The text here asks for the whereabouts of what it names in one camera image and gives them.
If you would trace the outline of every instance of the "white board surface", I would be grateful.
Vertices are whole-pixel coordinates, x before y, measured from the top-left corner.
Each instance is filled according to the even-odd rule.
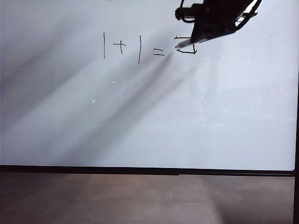
[[[293,170],[299,1],[195,55],[179,4],[1,1],[0,163]]]

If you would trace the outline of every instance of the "black marker line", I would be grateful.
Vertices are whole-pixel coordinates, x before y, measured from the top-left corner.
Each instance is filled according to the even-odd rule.
[[[190,52],[190,51],[181,51],[180,49],[177,49],[178,52],[181,52],[181,53],[187,53],[187,54],[193,54],[195,55],[197,50],[195,50],[195,46],[193,44],[193,52]]]
[[[189,39],[189,38],[191,38],[191,37],[178,37],[178,36],[176,36],[174,39],[176,40],[176,39]]]
[[[103,35],[104,35],[104,58],[105,58],[105,33]]]
[[[114,43],[113,45],[120,45],[120,46],[124,45],[126,47],[126,44],[123,43]]]
[[[140,63],[140,54],[141,54],[141,36],[139,35],[140,39],[140,50],[139,50],[139,59],[138,59],[138,64]]]

